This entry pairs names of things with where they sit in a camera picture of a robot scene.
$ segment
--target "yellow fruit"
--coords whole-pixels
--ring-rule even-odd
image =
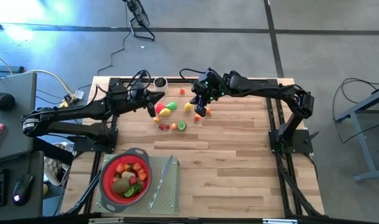
[[[191,105],[190,103],[186,103],[184,106],[184,111],[185,112],[192,111],[192,110],[194,110],[194,107],[195,107],[195,105]]]
[[[160,116],[169,116],[171,114],[171,110],[168,108],[164,108],[163,110],[160,111],[159,115]]]

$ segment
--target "strawberry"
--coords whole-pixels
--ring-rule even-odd
[[[137,181],[138,181],[138,179],[136,177],[130,177],[129,178],[129,184],[130,185],[136,184]]]

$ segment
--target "kiwi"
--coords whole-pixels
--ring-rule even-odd
[[[183,131],[183,130],[185,130],[185,128],[187,128],[187,124],[185,123],[185,121],[179,121],[178,122],[178,130]]]
[[[129,179],[127,178],[120,178],[116,180],[115,183],[112,184],[112,191],[114,193],[123,193],[127,191],[130,188]]]

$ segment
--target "knife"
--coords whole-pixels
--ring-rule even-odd
[[[166,164],[163,167],[163,170],[162,170],[162,179],[160,179],[160,182],[159,182],[159,184],[156,187],[156,191],[154,192],[154,195],[152,196],[152,199],[149,202],[149,205],[147,206],[147,209],[152,209],[152,207],[153,207],[154,201],[156,200],[156,197],[157,197],[157,194],[159,193],[160,187],[163,184],[163,180],[164,180],[164,178],[166,178],[167,171],[170,168],[171,160],[172,160],[172,155],[170,156],[170,158],[167,160]]]

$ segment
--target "computer mouse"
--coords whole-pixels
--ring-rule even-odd
[[[30,192],[33,185],[33,175],[24,174],[16,183],[12,193],[12,202],[21,206],[30,199]]]

